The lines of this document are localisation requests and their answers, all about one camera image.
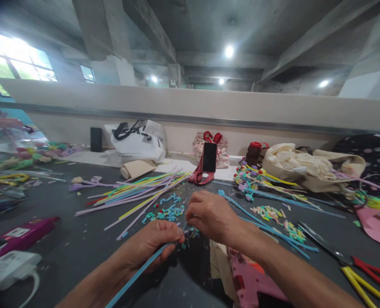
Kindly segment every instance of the hand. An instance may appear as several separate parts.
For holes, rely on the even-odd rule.
[[[191,195],[186,221],[215,242],[230,247],[235,247],[244,225],[222,196],[206,190]]]
[[[121,269],[130,279],[159,248],[166,243],[184,243],[184,232],[174,222],[154,220],[127,240],[106,261],[115,269]],[[159,267],[174,251],[175,244],[167,246],[145,272]]]

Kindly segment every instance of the black bag handle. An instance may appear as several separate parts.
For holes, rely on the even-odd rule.
[[[139,123],[140,120],[137,120],[136,123],[134,123],[134,125],[131,127],[131,129],[129,129],[129,131],[127,131],[125,134],[123,134],[122,136],[120,136],[120,134],[122,133],[123,131],[123,128],[128,124],[127,122],[123,122],[123,123],[120,123],[119,124],[119,127],[117,127],[115,130],[112,130],[112,134],[113,134],[113,137],[117,140],[117,141],[121,141],[123,139],[126,139],[127,137],[130,136],[130,134],[132,133],[133,129],[135,128],[135,126],[137,125],[137,123]]]

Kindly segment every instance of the power adapter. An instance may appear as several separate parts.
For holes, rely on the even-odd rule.
[[[36,272],[36,265],[41,260],[41,255],[18,250],[12,250],[0,257],[0,291],[6,290],[19,279],[25,280],[32,276],[35,280],[32,293],[19,308],[24,307],[32,299],[39,287],[40,279]]]

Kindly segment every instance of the gray table surface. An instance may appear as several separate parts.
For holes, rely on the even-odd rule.
[[[116,221],[118,217],[137,203],[125,204],[75,217],[74,213],[85,208],[86,198],[109,191],[106,187],[95,187],[82,190],[82,195],[69,192],[68,187],[72,178],[81,176],[90,180],[93,176],[102,176],[103,183],[115,183],[123,180],[117,168],[77,163],[69,166],[67,163],[46,165],[55,172],[64,172],[61,178],[68,183],[56,182],[47,184],[48,180],[41,179],[43,184],[26,190],[29,199],[20,207],[0,216],[0,234],[19,226],[32,217],[60,217],[60,221],[43,240],[36,243],[28,251],[42,256],[38,273],[40,275],[39,290],[27,307],[54,307],[66,294],[80,282],[88,273],[105,261],[123,242],[116,237],[133,221],[132,215],[108,231],[103,229]],[[200,190],[192,184],[179,185],[176,194],[181,196],[180,204],[187,206],[192,192]],[[213,193],[223,189],[247,210],[251,203],[247,202],[236,189],[221,184],[210,183],[203,187]],[[269,205],[285,209],[277,200],[256,198],[254,206]],[[342,213],[324,204],[318,204],[323,209]],[[235,211],[247,216],[240,210]],[[321,234],[344,255],[355,255],[367,263],[380,267],[380,244],[369,238],[361,228],[357,227],[354,216],[344,213],[347,219],[340,219],[322,213],[291,206],[291,212],[285,211],[291,222],[301,220]],[[184,224],[184,215],[179,217]],[[138,222],[129,231],[126,238],[143,227]],[[285,248],[294,251],[284,241]],[[307,243],[315,246],[310,240]],[[355,298],[357,294],[340,271],[338,262],[326,252],[307,252],[311,257],[308,261],[329,279],[337,283]],[[115,307],[231,307],[232,302],[224,294],[221,282],[210,278],[210,258],[208,239],[204,236],[190,240],[190,248],[177,249],[169,260],[150,275],[142,276],[121,298]],[[356,269],[363,278],[364,273]],[[367,279],[378,290],[380,287]],[[31,278],[19,281],[4,292],[0,292],[0,307],[16,308],[28,297],[33,287]],[[380,307],[380,302],[371,296]],[[285,306],[284,303],[273,299],[263,298],[261,307]]]

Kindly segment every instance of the black phone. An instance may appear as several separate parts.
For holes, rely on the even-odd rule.
[[[203,150],[203,172],[216,172],[217,144],[211,142],[204,143]]]
[[[90,151],[91,152],[103,152],[101,143],[101,128],[91,127],[90,128]]]

